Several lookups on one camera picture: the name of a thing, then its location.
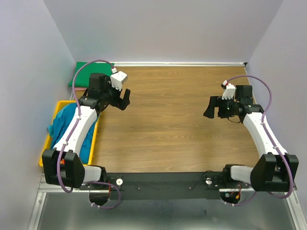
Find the blue t shirt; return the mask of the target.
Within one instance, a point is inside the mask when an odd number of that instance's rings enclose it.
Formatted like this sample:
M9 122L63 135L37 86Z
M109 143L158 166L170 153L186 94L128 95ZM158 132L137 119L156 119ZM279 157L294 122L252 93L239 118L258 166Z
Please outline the blue t shirt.
M47 138L47 146L46 149L54 148L55 144L62 138L64 133L66 132L77 108L76 102L72 101L59 101L57 108L55 110L55 117L48 129L48 138ZM80 150L80 159L83 164L91 164L94 146L93 145L93 137L97 134L97 122L96 121L90 127Z

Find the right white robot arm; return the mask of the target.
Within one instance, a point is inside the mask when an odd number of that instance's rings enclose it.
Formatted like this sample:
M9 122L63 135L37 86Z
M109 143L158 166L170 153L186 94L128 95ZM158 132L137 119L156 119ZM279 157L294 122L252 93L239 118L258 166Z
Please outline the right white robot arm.
M252 86L224 82L221 96L212 96L204 117L229 119L237 116L249 131L260 159L254 167L228 164L221 175L223 186L230 188L237 182L251 185L257 192L290 192L299 165L295 155L287 153L270 128L261 105L254 104Z

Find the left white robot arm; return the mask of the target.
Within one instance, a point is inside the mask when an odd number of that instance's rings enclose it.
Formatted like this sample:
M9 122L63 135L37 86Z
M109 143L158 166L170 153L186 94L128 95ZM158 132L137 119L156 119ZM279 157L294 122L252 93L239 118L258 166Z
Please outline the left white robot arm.
M52 149L46 149L42 154L47 184L80 188L82 184L90 183L95 189L106 185L105 168L83 165L80 152L88 131L107 106L123 111L130 104L130 90L122 89L127 79L127 74L122 71L111 76L102 73L90 75L89 87L78 100L65 133Z

